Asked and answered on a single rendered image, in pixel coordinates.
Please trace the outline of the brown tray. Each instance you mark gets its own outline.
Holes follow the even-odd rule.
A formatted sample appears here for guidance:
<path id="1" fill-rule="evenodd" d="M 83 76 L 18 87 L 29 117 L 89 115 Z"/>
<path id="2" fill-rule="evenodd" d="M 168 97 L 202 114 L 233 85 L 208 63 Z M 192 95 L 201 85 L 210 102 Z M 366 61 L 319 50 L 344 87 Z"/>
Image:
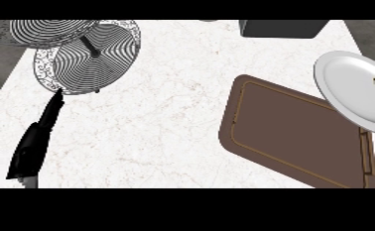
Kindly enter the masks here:
<path id="1" fill-rule="evenodd" d="M 372 133 L 329 103 L 236 77 L 218 138 L 224 149 L 313 187 L 375 188 Z"/>

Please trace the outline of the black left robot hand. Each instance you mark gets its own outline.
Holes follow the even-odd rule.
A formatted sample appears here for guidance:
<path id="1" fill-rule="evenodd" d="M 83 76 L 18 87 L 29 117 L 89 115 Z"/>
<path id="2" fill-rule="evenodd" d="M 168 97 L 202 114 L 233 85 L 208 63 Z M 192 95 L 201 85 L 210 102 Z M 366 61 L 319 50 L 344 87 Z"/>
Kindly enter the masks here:
<path id="1" fill-rule="evenodd" d="M 58 90 L 44 109 L 41 118 L 34 122 L 21 138 L 6 178 L 35 176 L 47 154 L 50 134 L 65 105 L 62 90 Z"/>

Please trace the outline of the dark grey appliance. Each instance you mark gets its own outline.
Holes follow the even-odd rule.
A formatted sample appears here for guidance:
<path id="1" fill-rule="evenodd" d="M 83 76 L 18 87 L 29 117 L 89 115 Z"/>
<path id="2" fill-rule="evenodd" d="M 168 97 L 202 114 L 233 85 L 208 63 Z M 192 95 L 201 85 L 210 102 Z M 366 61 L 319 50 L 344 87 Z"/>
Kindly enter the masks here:
<path id="1" fill-rule="evenodd" d="M 311 39 L 328 20 L 241 20 L 241 35 L 247 38 Z"/>

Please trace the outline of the white plate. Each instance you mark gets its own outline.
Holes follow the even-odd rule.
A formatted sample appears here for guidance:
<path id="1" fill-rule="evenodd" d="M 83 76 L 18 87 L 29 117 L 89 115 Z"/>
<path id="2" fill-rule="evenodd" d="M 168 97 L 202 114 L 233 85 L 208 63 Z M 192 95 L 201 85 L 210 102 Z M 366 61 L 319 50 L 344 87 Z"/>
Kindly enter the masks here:
<path id="1" fill-rule="evenodd" d="M 313 78 L 340 114 L 375 132 L 375 60 L 351 52 L 329 52 L 314 62 Z"/>

